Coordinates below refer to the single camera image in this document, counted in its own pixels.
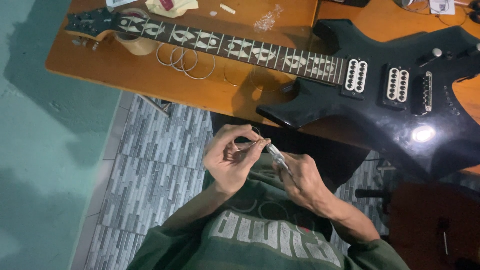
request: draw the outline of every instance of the electric guitar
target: electric guitar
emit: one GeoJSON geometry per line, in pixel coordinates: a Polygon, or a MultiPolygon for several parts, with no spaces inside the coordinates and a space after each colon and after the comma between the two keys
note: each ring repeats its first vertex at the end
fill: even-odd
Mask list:
{"type": "Polygon", "coordinates": [[[313,33],[336,51],[323,55],[107,8],[67,17],[72,35],[101,41],[118,31],[297,75],[292,101],[256,112],[292,129],[345,116],[394,166],[419,177],[480,164],[480,125],[452,91],[453,82],[480,74],[480,40],[459,26],[378,42],[350,20],[319,20],[313,33]]]}

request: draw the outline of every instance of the hand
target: hand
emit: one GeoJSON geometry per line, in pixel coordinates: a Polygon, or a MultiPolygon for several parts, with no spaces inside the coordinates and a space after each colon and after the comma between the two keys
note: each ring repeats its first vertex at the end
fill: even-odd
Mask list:
{"type": "Polygon", "coordinates": [[[293,176],[275,162],[272,167],[284,183],[288,197],[318,216],[331,217],[337,198],[322,181],[315,161],[309,155],[282,154],[293,176]]]}
{"type": "Polygon", "coordinates": [[[263,139],[249,124],[224,125],[204,151],[204,165],[215,178],[217,191],[230,196],[235,194],[269,143],[270,139],[263,139]],[[234,140],[240,136],[254,144],[235,144],[234,140]]]}

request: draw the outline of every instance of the wooden table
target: wooden table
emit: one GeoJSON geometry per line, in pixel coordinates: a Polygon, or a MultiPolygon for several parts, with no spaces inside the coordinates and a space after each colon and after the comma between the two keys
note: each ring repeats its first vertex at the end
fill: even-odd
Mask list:
{"type": "MultiPolygon", "coordinates": [[[[104,5],[104,0],[72,0],[68,12],[89,11],[104,5]]],[[[181,17],[162,17],[161,20],[320,53],[323,52],[323,46],[319,39],[311,34],[311,26],[318,18],[348,18],[364,34],[379,41],[447,27],[433,15],[403,10],[391,0],[371,0],[365,8],[333,2],[322,2],[317,7],[316,0],[202,0],[199,5],[199,9],[189,10],[181,17]],[[221,2],[234,8],[236,14],[221,10],[218,7],[221,2]],[[254,32],[254,23],[268,12],[273,12],[275,4],[279,4],[283,11],[275,18],[272,29],[261,33],[254,32]],[[211,11],[218,13],[212,17],[211,11]]],[[[143,0],[121,6],[119,10],[129,7],[147,10],[143,0]]],[[[448,24],[458,25],[465,17],[461,8],[457,8],[456,12],[455,16],[444,15],[441,18],[448,24]]],[[[153,19],[160,19],[155,14],[150,15],[153,19]]],[[[216,67],[211,76],[204,80],[193,80],[171,67],[159,64],[155,53],[134,56],[112,38],[100,43],[96,51],[91,50],[93,42],[87,47],[78,47],[71,42],[72,36],[63,31],[66,23],[65,19],[46,60],[46,68],[54,73],[272,125],[274,124],[255,113],[256,106],[284,102],[292,98],[279,91],[259,91],[247,76],[252,66],[234,65],[220,57],[216,57],[216,67]],[[235,79],[241,81],[240,85],[233,86],[225,81],[225,73],[235,73],[235,79]]],[[[480,37],[480,25],[467,19],[462,27],[472,35],[480,37]]],[[[162,47],[160,58],[168,61],[171,50],[169,45],[162,47]]],[[[187,54],[186,58],[187,62],[191,62],[193,54],[187,54]]],[[[211,70],[213,60],[204,53],[198,53],[198,58],[199,62],[192,72],[195,76],[204,76],[211,70]]],[[[277,72],[264,74],[263,79],[267,81],[267,86],[290,80],[277,72]]],[[[478,85],[480,78],[467,80],[455,84],[454,92],[465,110],[480,123],[478,85]]],[[[317,120],[303,127],[301,131],[371,148],[367,136],[359,127],[335,117],[317,120]]],[[[480,173],[480,166],[467,171],[480,173]]]]}

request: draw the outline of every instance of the tape roll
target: tape roll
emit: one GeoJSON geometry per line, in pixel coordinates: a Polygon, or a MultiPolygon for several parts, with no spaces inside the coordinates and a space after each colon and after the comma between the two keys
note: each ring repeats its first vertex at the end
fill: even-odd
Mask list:
{"type": "MultiPolygon", "coordinates": [[[[145,11],[137,8],[125,9],[121,12],[150,19],[150,16],[148,16],[145,11]]],[[[154,51],[158,45],[158,43],[154,40],[128,35],[126,33],[116,32],[114,36],[116,40],[118,40],[125,48],[127,48],[129,52],[134,55],[147,55],[154,51]]]]}

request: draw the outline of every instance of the guitar neck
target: guitar neck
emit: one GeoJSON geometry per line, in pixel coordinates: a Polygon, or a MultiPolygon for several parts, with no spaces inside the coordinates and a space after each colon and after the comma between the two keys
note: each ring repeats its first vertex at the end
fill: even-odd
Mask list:
{"type": "Polygon", "coordinates": [[[111,29],[335,85],[343,84],[348,65],[343,58],[121,13],[111,29]]]}

